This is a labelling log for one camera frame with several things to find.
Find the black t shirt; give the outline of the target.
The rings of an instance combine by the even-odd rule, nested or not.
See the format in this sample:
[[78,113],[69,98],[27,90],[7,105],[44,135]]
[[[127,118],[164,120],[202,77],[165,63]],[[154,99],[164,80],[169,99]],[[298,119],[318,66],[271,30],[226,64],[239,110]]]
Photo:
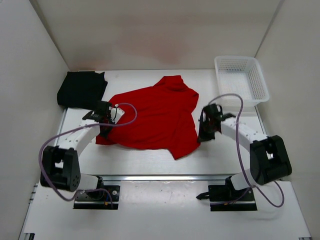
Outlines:
[[69,71],[57,92],[57,104],[65,108],[94,110],[107,85],[104,72]]

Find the red t shirt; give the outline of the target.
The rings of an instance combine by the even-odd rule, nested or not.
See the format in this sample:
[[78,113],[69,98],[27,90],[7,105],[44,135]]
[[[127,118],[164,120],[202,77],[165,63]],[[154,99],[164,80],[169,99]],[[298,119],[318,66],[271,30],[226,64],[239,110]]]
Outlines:
[[200,143],[192,112],[199,94],[180,75],[164,76],[155,85],[114,95],[124,115],[97,145],[119,144],[138,150],[168,150],[175,160],[195,151]]

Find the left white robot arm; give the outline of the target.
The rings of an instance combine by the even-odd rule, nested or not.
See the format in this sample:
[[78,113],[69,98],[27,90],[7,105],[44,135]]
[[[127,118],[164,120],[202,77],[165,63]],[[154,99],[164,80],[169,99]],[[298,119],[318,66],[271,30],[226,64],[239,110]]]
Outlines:
[[92,126],[97,123],[116,124],[125,112],[118,106],[99,101],[95,110],[88,112],[73,131],[57,146],[46,146],[42,152],[42,165],[52,184],[59,190],[74,192],[84,186],[79,157],[87,145],[99,134],[108,135],[111,126]]

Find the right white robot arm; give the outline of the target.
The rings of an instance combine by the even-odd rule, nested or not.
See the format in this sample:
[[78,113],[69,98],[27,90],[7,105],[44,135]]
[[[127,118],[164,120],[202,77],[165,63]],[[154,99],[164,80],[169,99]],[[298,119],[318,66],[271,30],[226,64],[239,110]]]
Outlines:
[[239,116],[223,113],[215,103],[205,106],[199,118],[199,143],[215,139],[220,133],[236,143],[237,154],[240,147],[249,152],[249,168],[240,161],[241,172],[226,179],[224,193],[230,200],[238,199],[243,190],[257,185],[262,186],[292,174],[284,140],[278,136],[267,136],[240,122]]

